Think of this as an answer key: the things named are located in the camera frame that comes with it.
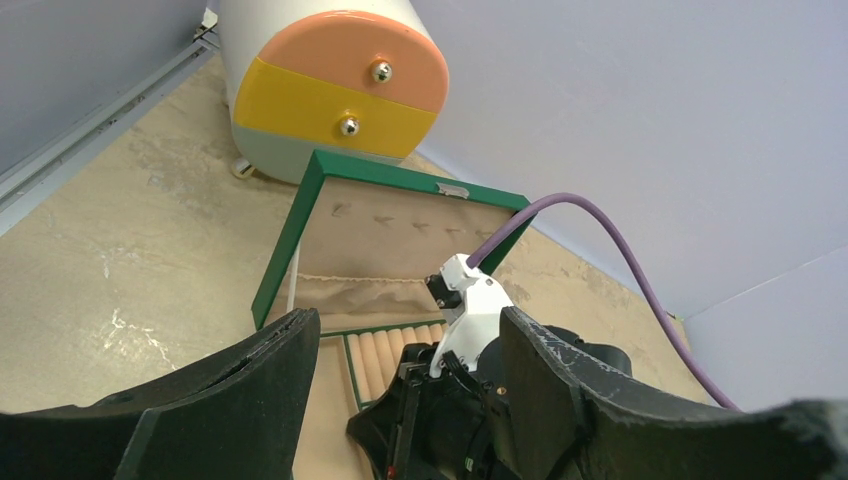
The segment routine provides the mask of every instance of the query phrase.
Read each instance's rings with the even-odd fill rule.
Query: box lid
[[[294,306],[317,308],[324,330],[436,318],[424,279],[528,204],[521,195],[316,150],[253,300],[256,328],[285,313],[293,263]],[[492,273],[526,227],[480,268]]]

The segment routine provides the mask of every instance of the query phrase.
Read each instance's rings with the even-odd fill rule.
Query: orange panel
[[[277,33],[263,61],[335,85],[438,113],[448,94],[448,66],[424,35],[394,20],[358,11],[312,15]],[[377,83],[372,65],[385,60],[392,78]]]

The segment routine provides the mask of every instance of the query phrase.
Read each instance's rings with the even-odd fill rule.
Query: cigar box
[[[471,253],[518,210],[521,195],[315,151],[253,302],[256,328],[316,308],[322,339],[295,479],[371,479],[345,435],[385,391],[408,343],[446,328],[424,279]],[[492,273],[523,229],[481,265]]]

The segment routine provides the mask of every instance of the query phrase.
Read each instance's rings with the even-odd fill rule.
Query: yellow panel
[[[339,122],[351,115],[359,120],[359,133],[346,137]],[[242,80],[233,114],[233,121],[242,127],[390,157],[412,153],[435,120],[435,113],[316,80],[259,58]]]

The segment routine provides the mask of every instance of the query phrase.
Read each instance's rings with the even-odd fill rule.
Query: silver knob
[[[345,117],[339,124],[339,128],[342,131],[342,135],[352,137],[359,133],[359,120],[356,117]]]
[[[377,62],[371,70],[371,76],[377,83],[386,83],[392,79],[392,66],[386,61]]]

